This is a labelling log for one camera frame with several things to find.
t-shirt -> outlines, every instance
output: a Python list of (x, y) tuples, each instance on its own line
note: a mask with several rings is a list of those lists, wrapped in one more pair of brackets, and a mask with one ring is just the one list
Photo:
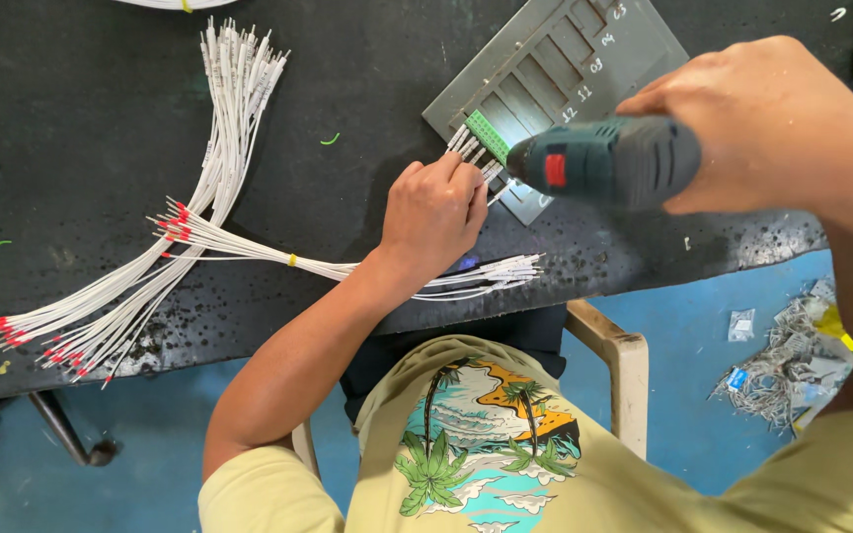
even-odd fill
[(706, 497), (585, 416), (533, 358), (449, 336), (398, 362), (355, 428), (346, 522), (298, 456), (266, 447), (207, 480), (204, 533), (853, 532), (853, 413), (817, 419)]

blue floor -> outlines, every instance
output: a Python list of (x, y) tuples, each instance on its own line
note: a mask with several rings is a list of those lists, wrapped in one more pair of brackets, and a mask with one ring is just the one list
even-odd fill
[[(650, 344), (648, 460), (705, 494), (718, 494), (788, 442), (761, 419), (705, 401), (727, 367), (764, 346), (728, 343), (730, 311), (756, 308), (755, 331), (805, 285), (831, 275), (814, 252), (782, 265), (590, 302)], [(608, 427), (608, 370), (565, 333), (563, 394)], [(60, 397), (86, 445), (110, 437), (122, 452), (109, 466), (75, 466), (35, 409), (18, 399), (0, 420), (0, 533), (158, 531), (199, 533), (196, 494), (203, 435), (216, 399), (243, 360), (152, 380), (66, 389)], [(356, 441), (339, 388), (312, 417), (321, 477), (344, 512), (357, 476)]]

red button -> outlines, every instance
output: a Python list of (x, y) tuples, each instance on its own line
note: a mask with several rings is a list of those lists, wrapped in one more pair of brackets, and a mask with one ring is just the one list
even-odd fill
[(545, 181), (554, 187), (564, 187), (565, 156), (562, 153), (552, 153), (545, 156)]

table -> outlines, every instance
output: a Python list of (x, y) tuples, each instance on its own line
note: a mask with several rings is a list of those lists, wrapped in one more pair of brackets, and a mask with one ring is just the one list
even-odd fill
[[(189, 198), (210, 120), (196, 41), (210, 14), (271, 27), (293, 51), (226, 228), (342, 262), (379, 242), (400, 171), (442, 153), (421, 111), (520, 5), (240, 0), (186, 14), (111, 0), (0, 3), (0, 241), (12, 241), (0, 247), (0, 315), (49, 304), (135, 257), (154, 240), (143, 215), (161, 212), (166, 194)], [(787, 33), (853, 86), (853, 2), (836, 23), (834, 0), (655, 6), (691, 56)], [(376, 332), (681, 284), (825, 246), (802, 212), (622, 215), (559, 200), (526, 228), (498, 206), (471, 255), (545, 252), (545, 276), (487, 298), (410, 302)], [(120, 374), (247, 357), (331, 286), (274, 263), (198, 265), (149, 329), (159, 349), (136, 353)], [(0, 353), (0, 368), (10, 362), (0, 397), (66, 382), (37, 369), (32, 346)]]

graphic print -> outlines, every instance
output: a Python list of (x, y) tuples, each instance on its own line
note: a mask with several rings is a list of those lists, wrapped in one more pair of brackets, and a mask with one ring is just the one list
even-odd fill
[(410, 487), (400, 514), (464, 514), (469, 531), (525, 533), (557, 497), (549, 485), (575, 476), (578, 424), (549, 408), (557, 394), (478, 357), (438, 370), (408, 418), (394, 461)]

